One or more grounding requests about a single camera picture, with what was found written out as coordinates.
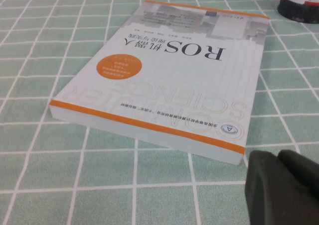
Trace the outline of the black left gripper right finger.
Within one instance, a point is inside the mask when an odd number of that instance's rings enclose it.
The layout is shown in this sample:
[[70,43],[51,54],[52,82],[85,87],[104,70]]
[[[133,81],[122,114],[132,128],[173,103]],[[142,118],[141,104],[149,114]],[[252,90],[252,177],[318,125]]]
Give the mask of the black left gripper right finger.
[[291,150],[277,156],[277,204],[280,206],[317,206],[319,204],[319,165]]

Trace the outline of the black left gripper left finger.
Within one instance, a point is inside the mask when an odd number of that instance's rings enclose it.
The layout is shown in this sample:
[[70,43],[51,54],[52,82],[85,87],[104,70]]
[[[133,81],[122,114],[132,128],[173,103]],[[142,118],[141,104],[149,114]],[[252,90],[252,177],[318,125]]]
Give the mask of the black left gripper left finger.
[[319,205],[280,206],[277,204],[280,166],[277,155],[268,151],[250,153],[245,198],[252,225],[317,225]]

